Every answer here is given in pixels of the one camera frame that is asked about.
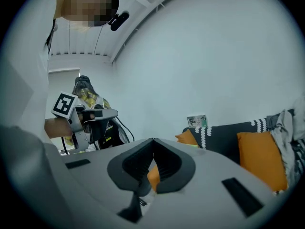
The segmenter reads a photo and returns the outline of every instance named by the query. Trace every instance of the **orange pillow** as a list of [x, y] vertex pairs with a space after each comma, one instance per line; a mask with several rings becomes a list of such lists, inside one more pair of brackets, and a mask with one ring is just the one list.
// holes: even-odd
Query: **orange pillow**
[[237, 134], [240, 165], [264, 181], [273, 191], [287, 189], [281, 153], [270, 132]]
[[157, 166], [154, 166], [150, 172], [147, 173], [147, 178], [149, 180], [149, 183], [151, 184], [153, 190], [157, 191], [157, 185], [160, 183], [160, 175], [159, 170]]
[[175, 137], [178, 138], [178, 143], [184, 143], [184, 144], [191, 144], [191, 145], [197, 145], [197, 142], [195, 140], [195, 137], [191, 133], [189, 129], [187, 129], [185, 132], [183, 132], [180, 135], [176, 135]]

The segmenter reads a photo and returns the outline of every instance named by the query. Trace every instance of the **gray blanket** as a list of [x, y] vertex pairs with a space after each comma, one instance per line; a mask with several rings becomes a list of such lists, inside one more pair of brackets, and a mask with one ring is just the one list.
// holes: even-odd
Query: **gray blanket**
[[267, 116], [266, 122], [267, 122], [268, 130], [273, 130], [276, 128], [277, 119], [278, 119], [277, 115], [268, 115]]
[[305, 138], [305, 93], [299, 97], [294, 103], [293, 126], [294, 126], [294, 140]]
[[281, 112], [276, 128], [271, 130], [271, 135], [281, 152], [288, 187], [291, 187], [295, 184], [295, 154], [290, 144], [293, 137], [293, 121], [288, 111]]

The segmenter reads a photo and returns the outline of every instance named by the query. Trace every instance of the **black cable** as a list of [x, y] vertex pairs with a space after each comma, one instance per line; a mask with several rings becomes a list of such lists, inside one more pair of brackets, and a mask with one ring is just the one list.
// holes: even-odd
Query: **black cable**
[[94, 144], [94, 146], [95, 146], [96, 150], [99, 150], [99, 149], [97, 148], [97, 146], [96, 146], [95, 142], [94, 142], [93, 144]]
[[[117, 119], [118, 119], [118, 121], [122, 124], [122, 126], [124, 126], [124, 124], [120, 121], [120, 119], [118, 118], [118, 117], [116, 117]], [[133, 136], [133, 134], [132, 134], [132, 132], [126, 127], [126, 126], [124, 126], [128, 131], [129, 131], [129, 133], [132, 135], [132, 138], [133, 138], [133, 141], [134, 141], [134, 136]]]
[[100, 34], [99, 34], [99, 37], [97, 38], [93, 55], [95, 55], [95, 50], [96, 50], [97, 43], [99, 42]]
[[63, 137], [61, 137], [61, 141], [62, 141], [63, 149], [65, 150], [66, 155], [68, 155], [68, 151], [67, 151], [67, 149], [66, 149], [66, 145], [65, 145], [65, 142], [64, 142], [64, 140], [63, 140]]

